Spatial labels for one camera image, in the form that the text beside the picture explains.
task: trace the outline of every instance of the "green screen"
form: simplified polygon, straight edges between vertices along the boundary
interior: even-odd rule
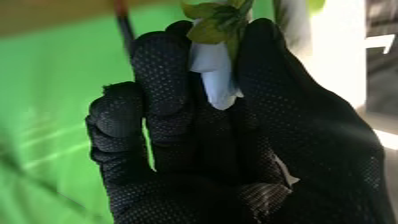
[[[254,17],[271,17],[257,0]],[[136,34],[184,19],[131,10]],[[101,86],[131,80],[111,16],[0,39],[0,224],[111,223],[83,118]]]

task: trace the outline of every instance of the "green leaf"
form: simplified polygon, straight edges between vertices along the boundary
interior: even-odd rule
[[[216,20],[204,19],[188,32],[188,38],[195,43],[218,44],[225,40],[225,32],[216,28]]]
[[[202,3],[199,5],[190,5],[181,2],[183,13],[190,19],[206,19],[215,14],[215,9],[220,7],[218,3]]]
[[[245,0],[227,0],[227,3],[238,9],[245,3]]]
[[[239,35],[238,35],[238,32],[227,37],[225,45],[227,45],[227,54],[229,54],[231,62],[234,63],[236,57],[238,57],[238,51],[239,51]]]

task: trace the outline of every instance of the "white object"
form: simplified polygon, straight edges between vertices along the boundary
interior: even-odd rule
[[[376,37],[367,37],[364,43],[366,43],[366,48],[383,47],[383,54],[387,54],[392,43],[394,43],[394,34],[382,35]]]
[[[190,71],[200,73],[207,102],[215,109],[225,110],[236,97],[243,97],[232,80],[232,62],[227,53],[227,45],[191,43]]]

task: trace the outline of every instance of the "black glove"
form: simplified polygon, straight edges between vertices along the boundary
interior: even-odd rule
[[[136,83],[104,87],[90,106],[90,157],[115,223],[392,224],[382,146],[348,103],[307,75],[275,25],[259,19],[247,27],[245,98],[227,111],[211,108],[188,72],[190,27],[177,22],[138,38]],[[300,178],[291,194],[273,152]]]

